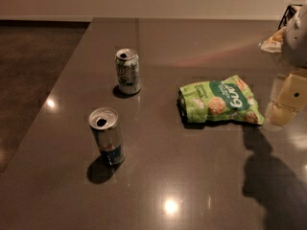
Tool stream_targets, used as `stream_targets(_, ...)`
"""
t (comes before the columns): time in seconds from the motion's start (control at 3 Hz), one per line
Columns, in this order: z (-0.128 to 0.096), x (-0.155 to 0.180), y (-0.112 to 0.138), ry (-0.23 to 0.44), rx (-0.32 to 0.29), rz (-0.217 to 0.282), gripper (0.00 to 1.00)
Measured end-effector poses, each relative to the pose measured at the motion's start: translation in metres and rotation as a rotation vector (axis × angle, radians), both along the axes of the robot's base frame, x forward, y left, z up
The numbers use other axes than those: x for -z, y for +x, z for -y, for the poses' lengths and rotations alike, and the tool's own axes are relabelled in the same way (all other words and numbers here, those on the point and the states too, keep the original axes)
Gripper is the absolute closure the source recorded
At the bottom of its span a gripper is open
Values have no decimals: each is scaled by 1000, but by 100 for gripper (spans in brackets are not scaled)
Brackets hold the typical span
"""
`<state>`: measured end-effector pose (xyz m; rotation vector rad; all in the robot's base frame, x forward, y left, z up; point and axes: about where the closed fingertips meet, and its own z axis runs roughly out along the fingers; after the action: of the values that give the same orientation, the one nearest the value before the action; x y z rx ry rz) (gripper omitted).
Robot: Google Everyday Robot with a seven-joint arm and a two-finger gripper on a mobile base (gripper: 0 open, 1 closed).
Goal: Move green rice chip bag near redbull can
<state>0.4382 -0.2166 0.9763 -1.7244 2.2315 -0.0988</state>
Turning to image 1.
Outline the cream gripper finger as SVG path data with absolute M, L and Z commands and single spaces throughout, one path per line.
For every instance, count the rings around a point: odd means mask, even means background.
M 277 75 L 273 81 L 270 101 L 265 112 L 266 117 L 281 117 L 284 114 L 285 104 L 280 100 L 280 96 L 285 79 L 286 77 L 284 75 Z
M 307 70 L 299 69 L 285 76 L 280 100 L 285 104 L 281 117 L 268 117 L 268 123 L 274 127 L 286 126 L 307 104 Z

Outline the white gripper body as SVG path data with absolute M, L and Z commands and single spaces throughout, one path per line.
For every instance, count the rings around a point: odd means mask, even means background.
M 283 34 L 282 55 L 293 66 L 307 67 L 307 4 L 287 22 Z

